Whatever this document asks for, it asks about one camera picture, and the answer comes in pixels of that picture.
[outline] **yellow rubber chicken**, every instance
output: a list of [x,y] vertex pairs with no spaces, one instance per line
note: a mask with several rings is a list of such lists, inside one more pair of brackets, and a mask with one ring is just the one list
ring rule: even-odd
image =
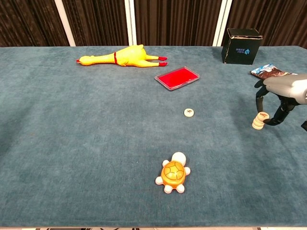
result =
[[120,51],[103,56],[83,56],[76,60],[84,66],[99,63],[114,63],[120,66],[154,67],[166,66],[167,62],[149,62],[147,60],[167,60],[166,57],[150,56],[146,54],[144,45],[134,45]]

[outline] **white turtle leg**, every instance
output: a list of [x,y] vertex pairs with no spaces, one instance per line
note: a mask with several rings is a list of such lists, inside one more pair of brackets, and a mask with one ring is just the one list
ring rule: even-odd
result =
[[155,179],[155,183],[156,183],[157,185],[163,184],[162,177],[161,177],[161,176],[158,176],[158,177]]
[[173,187],[170,186],[170,185],[165,185],[164,187],[164,192],[167,193],[167,194],[170,194],[173,190]]
[[186,171],[186,176],[191,173],[191,169],[189,167],[184,167],[184,171]]
[[163,161],[163,163],[162,163],[163,167],[166,166],[168,163],[169,163],[168,160]]
[[177,188],[176,188],[176,190],[177,190],[177,192],[179,192],[179,193],[183,193],[183,192],[184,192],[184,186],[183,186],[183,184],[178,185]]

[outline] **black box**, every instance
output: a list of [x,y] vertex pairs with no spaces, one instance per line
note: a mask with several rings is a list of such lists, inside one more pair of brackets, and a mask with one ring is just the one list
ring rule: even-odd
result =
[[262,36],[256,29],[227,28],[227,36],[222,50],[224,63],[252,65]]

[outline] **orange turtle shell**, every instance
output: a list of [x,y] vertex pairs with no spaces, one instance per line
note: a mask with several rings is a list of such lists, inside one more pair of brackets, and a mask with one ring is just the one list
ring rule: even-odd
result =
[[164,185],[170,185],[176,188],[178,185],[184,183],[186,171],[180,162],[171,161],[163,167],[161,177]]

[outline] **dark curtain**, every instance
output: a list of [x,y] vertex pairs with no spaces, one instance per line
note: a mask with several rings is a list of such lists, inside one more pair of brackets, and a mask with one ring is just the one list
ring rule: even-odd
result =
[[307,48],[307,0],[233,0],[229,27],[256,28],[263,46]]
[[124,0],[63,0],[76,46],[127,46]]
[[222,0],[135,0],[138,44],[212,46]]
[[0,1],[0,46],[69,46],[54,0]]

